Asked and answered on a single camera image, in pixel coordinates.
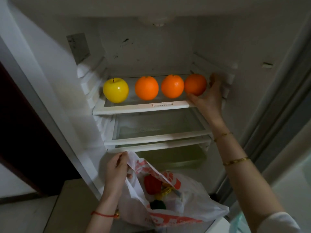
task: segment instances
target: gold bracelet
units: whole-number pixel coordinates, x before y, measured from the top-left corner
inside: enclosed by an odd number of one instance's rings
[[[219,138],[223,137],[223,136],[227,136],[228,134],[233,134],[232,132],[228,132],[228,133],[222,133],[221,136],[217,137],[214,141],[216,142]]]
[[[245,157],[245,158],[240,158],[240,159],[235,159],[235,160],[231,160],[227,163],[223,163],[224,166],[229,166],[231,164],[235,164],[235,163],[239,163],[239,162],[243,162],[243,161],[246,161],[246,160],[249,160],[250,158],[249,157]]]

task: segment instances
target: bracelet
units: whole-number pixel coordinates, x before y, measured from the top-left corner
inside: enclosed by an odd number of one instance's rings
[[[223,136],[227,136],[228,134],[233,134],[232,132],[228,132],[228,133],[222,133],[221,136],[217,137],[214,141],[216,142],[219,138],[223,137]]]
[[[227,163],[223,163],[224,166],[229,166],[231,164],[235,164],[235,163],[239,163],[239,162],[243,162],[243,161],[246,161],[246,160],[249,160],[250,158],[249,157],[245,157],[245,158],[240,158],[240,159],[235,159],[235,160],[231,160]]]
[[[96,215],[99,215],[99,216],[104,216],[104,217],[119,218],[119,213],[118,213],[118,212],[116,212],[114,215],[105,215],[105,214],[101,214],[101,213],[99,213],[99,212],[93,211],[93,212],[91,213],[91,215],[93,215],[93,214],[96,214]]]

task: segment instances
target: person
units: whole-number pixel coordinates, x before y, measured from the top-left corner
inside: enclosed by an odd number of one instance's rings
[[[221,81],[215,74],[205,98],[189,99],[209,123],[233,191],[252,233],[298,233],[299,226],[285,211],[266,180],[248,159],[221,114]],[[103,196],[96,212],[113,215],[127,176],[127,153],[116,154],[108,163]],[[87,233],[109,232],[113,218],[93,215]]]

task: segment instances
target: person's left hand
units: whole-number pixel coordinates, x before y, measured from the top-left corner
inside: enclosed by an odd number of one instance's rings
[[[117,153],[107,163],[105,174],[104,194],[108,196],[120,197],[126,177],[132,178],[127,174],[129,170],[127,152]]]

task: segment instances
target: hand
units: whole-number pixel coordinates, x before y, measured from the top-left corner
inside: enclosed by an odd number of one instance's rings
[[[107,163],[105,175],[105,187],[103,196],[120,197],[126,177],[132,178],[131,174],[127,174],[129,166],[127,165],[127,152],[117,153]]]
[[[211,88],[204,98],[199,98],[193,94],[188,94],[188,97],[203,114],[208,123],[214,125],[223,121],[221,116],[221,81],[217,74],[214,73],[210,76],[210,81]]]

